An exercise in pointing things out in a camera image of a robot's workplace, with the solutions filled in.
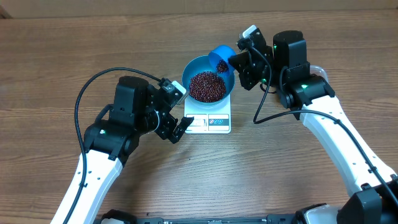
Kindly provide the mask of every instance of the wood grain surface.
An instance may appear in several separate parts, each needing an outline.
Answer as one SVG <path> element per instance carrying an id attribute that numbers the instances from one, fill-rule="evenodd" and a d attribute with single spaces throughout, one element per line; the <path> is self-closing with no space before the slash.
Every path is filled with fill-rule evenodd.
<path id="1" fill-rule="evenodd" d="M 1 0 L 13 18 L 395 9 L 398 0 Z"/>
<path id="2" fill-rule="evenodd" d="M 0 21 L 0 223 L 49 223 L 80 153 L 76 96 L 95 73 L 132 67 L 180 80 L 191 59 L 235 47 L 256 24 L 268 43 L 283 30 L 304 33 L 308 61 L 322 66 L 356 129 L 398 170 L 398 11 L 4 19 Z M 85 92 L 82 131 L 111 103 L 118 77 Z M 341 205 L 342 179 L 317 139 L 293 116 L 253 125 L 262 92 L 236 77 L 229 135 L 156 134 L 140 139 L 99 214 L 138 217 L 252 217 L 292 213 L 314 203 Z M 275 96 L 260 117 L 285 111 Z M 172 114 L 183 116 L 183 106 Z"/>

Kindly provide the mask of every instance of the kitchen scale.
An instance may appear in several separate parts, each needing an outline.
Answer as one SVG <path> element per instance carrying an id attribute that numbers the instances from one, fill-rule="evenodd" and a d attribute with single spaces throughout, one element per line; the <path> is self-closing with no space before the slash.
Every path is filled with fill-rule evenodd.
<path id="1" fill-rule="evenodd" d="M 220 60 L 228 64 L 228 58 L 236 55 L 231 47 L 221 45 L 204 55 L 193 59 L 182 74 L 182 84 L 189 90 L 190 79 L 195 75 L 211 71 L 216 73 Z M 184 116 L 194 117 L 192 124 L 185 131 L 188 134 L 229 134 L 231 132 L 231 92 L 235 85 L 234 68 L 228 64 L 228 71 L 218 73 L 226 87 L 224 97 L 217 102 L 204 103 L 188 96 L 185 100 Z"/>

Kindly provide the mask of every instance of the scale platform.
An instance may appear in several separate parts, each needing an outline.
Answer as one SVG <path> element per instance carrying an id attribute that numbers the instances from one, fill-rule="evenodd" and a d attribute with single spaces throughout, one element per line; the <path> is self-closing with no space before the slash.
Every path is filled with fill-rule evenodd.
<path id="1" fill-rule="evenodd" d="M 184 116 L 195 118 L 185 133 L 229 134 L 231 132 L 231 95 L 212 106 L 200 105 L 189 96 L 185 100 Z"/>

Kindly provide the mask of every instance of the black cable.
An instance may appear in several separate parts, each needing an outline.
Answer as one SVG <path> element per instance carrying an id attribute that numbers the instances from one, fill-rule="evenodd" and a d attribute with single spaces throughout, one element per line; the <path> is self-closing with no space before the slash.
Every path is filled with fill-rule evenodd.
<path id="1" fill-rule="evenodd" d="M 263 59 L 263 61 L 265 61 L 265 63 L 267 64 L 267 66 L 268 66 L 268 68 L 269 68 L 269 83 L 270 83 L 270 82 L 271 82 L 271 79 L 272 79 L 272 69 L 271 69 L 271 65 L 269 64 L 268 60 L 265 58 L 265 56 L 263 56 L 262 53 L 260 53 L 260 51 L 258 51 L 258 50 L 255 49 L 254 47 L 250 47 L 249 50 L 252 50 L 252 51 L 254 51 L 255 53 L 257 53 L 258 56 L 260 56 L 260 57 Z M 255 114 L 254 117 L 253 117 L 253 123 L 256 123 L 256 122 L 257 122 L 257 121 L 256 121 L 256 120 L 257 120 L 257 117 L 259 116 L 259 113 L 260 113 L 260 110 L 261 110 L 261 108 L 262 108 L 262 105 L 264 104 L 264 102 L 265 102 L 265 100 L 266 100 L 266 98 L 267 98 L 267 94 L 268 94 L 268 91 L 269 91 L 269 87 L 270 87 L 270 84 L 267 85 L 267 88 L 266 88 L 265 91 L 264 91 L 264 95 L 262 96 L 260 105 L 259 105 L 259 107 L 257 108 L 256 114 Z"/>
<path id="2" fill-rule="evenodd" d="M 282 77 L 286 69 L 288 69 L 287 66 L 283 66 L 279 74 L 279 89 L 282 91 L 283 94 L 285 94 L 285 91 L 284 91 L 284 86 L 282 85 Z"/>
<path id="3" fill-rule="evenodd" d="M 383 187 L 387 190 L 387 193 L 390 195 L 391 199 L 394 201 L 395 205 L 398 208 L 398 199 L 397 199 L 397 197 L 394 195 L 394 193 L 389 188 L 387 183 L 381 177 L 381 175 L 379 174 L 379 171 L 377 171 L 377 168 L 372 164 L 372 162 L 370 161 L 369 157 L 366 155 L 365 151 L 363 150 L 362 146 L 359 144 L 358 140 L 356 140 L 356 138 L 354 137 L 353 133 L 339 119 L 337 119 L 337 118 L 335 118 L 335 117 L 333 117 L 333 116 L 331 116 L 329 114 L 322 113 L 322 112 L 319 112 L 319 111 L 297 110 L 297 111 L 286 111 L 286 112 L 283 112 L 283 113 L 275 114 L 275 115 L 269 116 L 267 118 L 261 119 L 261 120 L 255 122 L 255 124 L 260 124 L 260 123 L 269 121 L 271 119 L 279 118 L 281 116 L 285 116 L 285 115 L 288 115 L 288 114 L 300 114 L 300 113 L 311 113 L 311 114 L 317 114 L 317 115 L 320 115 L 320 116 L 324 116 L 326 118 L 331 119 L 335 124 L 340 125 L 340 127 L 343 128 L 344 131 L 346 131 L 346 133 L 351 138 L 351 140 L 353 140 L 355 146 L 358 148 L 358 151 L 361 153 L 362 157 L 366 161 L 366 163 L 369 166 L 370 170 L 374 173 L 376 178 L 380 181 L 380 183 L 383 185 Z"/>
<path id="4" fill-rule="evenodd" d="M 260 89 L 261 89 L 262 91 L 264 91 L 264 92 L 266 91 L 266 89 L 264 89 L 262 83 L 260 84 Z M 276 91 L 272 91 L 272 92 L 268 92 L 268 93 L 270 93 L 270 94 L 276 94 Z"/>
<path id="5" fill-rule="evenodd" d="M 85 92 L 85 90 L 88 87 L 88 85 L 94 79 L 104 75 L 105 73 L 112 72 L 112 71 L 135 72 L 135 73 L 138 73 L 140 75 L 145 75 L 146 77 L 154 79 L 154 80 L 156 80 L 158 82 L 161 81 L 161 79 L 156 78 L 153 75 L 149 75 L 148 73 L 145 73 L 145 72 L 133 69 L 133 68 L 115 67 L 115 68 L 109 68 L 109 69 L 103 70 L 102 72 L 97 73 L 96 75 L 94 75 L 91 79 L 89 79 L 86 82 L 86 84 L 83 86 L 83 88 L 81 88 L 81 90 L 79 92 L 79 95 L 77 96 L 76 104 L 75 104 L 75 127 L 76 127 L 77 139 L 79 140 L 79 145 L 80 145 L 80 149 L 81 149 L 81 158 L 82 158 L 82 161 L 83 161 L 83 172 L 82 172 L 82 176 L 81 176 L 81 182 L 80 182 L 80 185 L 79 185 L 79 189 L 78 189 L 78 191 L 76 193 L 76 197 L 75 197 L 75 199 L 74 199 L 74 201 L 72 203 L 72 206 L 69 209 L 69 212 L 68 212 L 67 216 L 65 217 L 65 220 L 63 221 L 63 224 L 67 224 L 68 223 L 68 221 L 69 221 L 69 219 L 70 219 L 70 217 L 71 217 L 71 215 L 72 215 L 72 213 L 73 213 L 73 211 L 74 211 L 74 209 L 76 207 L 77 201 L 79 200 L 79 197 L 81 195 L 81 191 L 83 190 L 83 187 L 84 187 L 84 184 L 85 184 L 85 181 L 86 181 L 87 158 L 86 158 L 86 151 L 85 151 L 85 148 L 84 148 L 84 145 L 83 145 L 83 139 L 81 138 L 81 132 L 80 132 L 80 128 L 79 128 L 79 119 L 78 119 L 78 110 L 79 110 L 80 99 L 81 99 L 81 96 L 83 96 L 83 93 Z"/>
<path id="6" fill-rule="evenodd" d="M 252 60 L 252 58 L 251 58 L 251 54 L 250 54 L 250 52 L 248 52 L 248 53 L 249 53 L 249 63 L 250 63 L 250 66 L 251 66 L 251 67 L 254 67 L 253 60 Z"/>

